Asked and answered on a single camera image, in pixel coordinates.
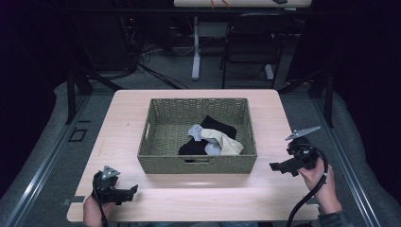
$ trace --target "wicker basket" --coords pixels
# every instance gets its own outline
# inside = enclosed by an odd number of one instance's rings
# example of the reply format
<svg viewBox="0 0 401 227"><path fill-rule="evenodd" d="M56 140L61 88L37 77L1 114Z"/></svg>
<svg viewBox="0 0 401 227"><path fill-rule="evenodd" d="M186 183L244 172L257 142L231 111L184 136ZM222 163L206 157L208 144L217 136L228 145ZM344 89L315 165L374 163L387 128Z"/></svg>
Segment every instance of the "wicker basket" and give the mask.
<svg viewBox="0 0 401 227"><path fill-rule="evenodd" d="M236 128L240 155L179 155L192 137L188 129L206 115ZM246 98L152 99L138 160L146 173L250 173L256 161L252 121Z"/></svg>

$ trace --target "wooden table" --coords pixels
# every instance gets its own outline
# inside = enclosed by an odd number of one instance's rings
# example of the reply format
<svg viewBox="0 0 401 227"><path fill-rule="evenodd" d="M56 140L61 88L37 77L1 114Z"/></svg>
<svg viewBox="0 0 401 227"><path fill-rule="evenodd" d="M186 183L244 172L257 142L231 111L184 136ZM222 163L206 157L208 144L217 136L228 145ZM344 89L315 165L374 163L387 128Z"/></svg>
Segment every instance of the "wooden table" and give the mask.
<svg viewBox="0 0 401 227"><path fill-rule="evenodd" d="M145 174L137 151L151 98L241 97L249 100L257 160L251 174ZM307 194L302 177L272 171L283 162L291 134L274 90L121 90L115 93L76 196L89 196L94 174L105 165L119 171L116 188L139 184L133 201L116 206L114 221L286 220ZM304 205L295 219L312 220L315 206ZM70 221L82 221L82 203L72 203Z"/></svg>

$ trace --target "human hand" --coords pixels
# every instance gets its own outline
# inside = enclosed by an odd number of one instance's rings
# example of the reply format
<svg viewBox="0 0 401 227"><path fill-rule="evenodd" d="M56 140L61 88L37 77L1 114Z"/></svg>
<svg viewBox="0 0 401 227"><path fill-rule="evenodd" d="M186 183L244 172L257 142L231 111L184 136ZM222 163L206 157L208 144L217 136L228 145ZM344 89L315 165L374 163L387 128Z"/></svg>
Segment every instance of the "human hand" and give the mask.
<svg viewBox="0 0 401 227"><path fill-rule="evenodd" d="M305 184L312 190L318 184L324 173L324 164L321 158L315 163L312 169L300 168L298 172L303 176ZM328 166L327 178L321 189L315 194L322 211L325 214L336 213L342 210L341 204L336 196L336 186L334 182L334 171L331 165Z"/></svg>
<svg viewBox="0 0 401 227"><path fill-rule="evenodd" d="M102 204L103 212L106 218L109 218L114 207L114 202ZM83 204L83 224L88 227L103 226L99 206L97 201L92 196L89 196Z"/></svg>

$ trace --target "person's arm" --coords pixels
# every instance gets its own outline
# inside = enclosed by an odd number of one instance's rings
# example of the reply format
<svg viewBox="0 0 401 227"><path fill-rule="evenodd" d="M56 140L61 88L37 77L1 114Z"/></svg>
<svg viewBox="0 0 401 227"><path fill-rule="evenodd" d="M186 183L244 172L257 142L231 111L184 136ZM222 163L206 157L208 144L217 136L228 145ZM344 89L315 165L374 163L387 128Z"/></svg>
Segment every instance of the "person's arm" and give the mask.
<svg viewBox="0 0 401 227"><path fill-rule="evenodd" d="M305 184L312 190L323 175L323 160L318 159L312 169L300 168L298 172L304 177ZM331 165L328 166L327 178L321 189L315 194L323 215L319 216L321 226L354 226L345 211L342 210L341 203L337 199L336 185L334 181L334 171Z"/></svg>
<svg viewBox="0 0 401 227"><path fill-rule="evenodd" d="M106 219L109 218L110 213L115 207L115 203L108 202L102 205ZM102 227L101 213L97 201L89 196L83 204L83 224L88 227Z"/></svg>

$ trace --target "sleeve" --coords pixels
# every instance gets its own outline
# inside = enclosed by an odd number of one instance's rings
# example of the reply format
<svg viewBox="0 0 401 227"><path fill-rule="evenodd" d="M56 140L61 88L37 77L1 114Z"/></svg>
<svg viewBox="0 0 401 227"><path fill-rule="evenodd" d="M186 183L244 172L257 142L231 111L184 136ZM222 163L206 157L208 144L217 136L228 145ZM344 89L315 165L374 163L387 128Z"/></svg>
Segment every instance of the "sleeve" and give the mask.
<svg viewBox="0 0 401 227"><path fill-rule="evenodd" d="M346 211L319 215L319 222L322 227L354 227Z"/></svg>

